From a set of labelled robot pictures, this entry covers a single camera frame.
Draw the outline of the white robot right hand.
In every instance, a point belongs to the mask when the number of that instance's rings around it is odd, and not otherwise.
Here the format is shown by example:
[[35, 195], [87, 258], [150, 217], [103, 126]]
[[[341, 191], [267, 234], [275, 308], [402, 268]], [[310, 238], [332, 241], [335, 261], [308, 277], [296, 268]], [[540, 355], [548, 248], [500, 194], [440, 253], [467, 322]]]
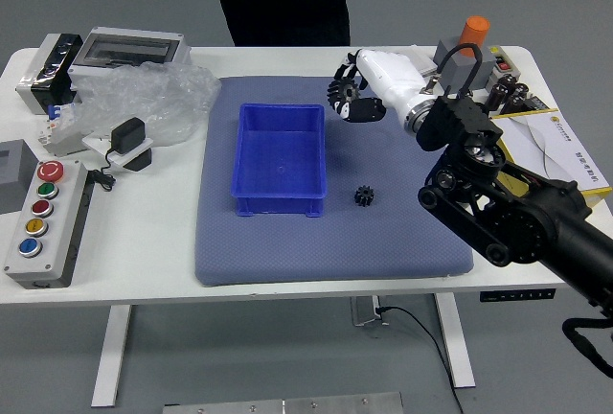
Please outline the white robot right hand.
[[347, 54], [328, 88], [332, 109], [346, 122], [377, 122], [393, 109], [400, 124], [418, 129], [435, 101], [425, 79], [405, 55], [361, 49]]

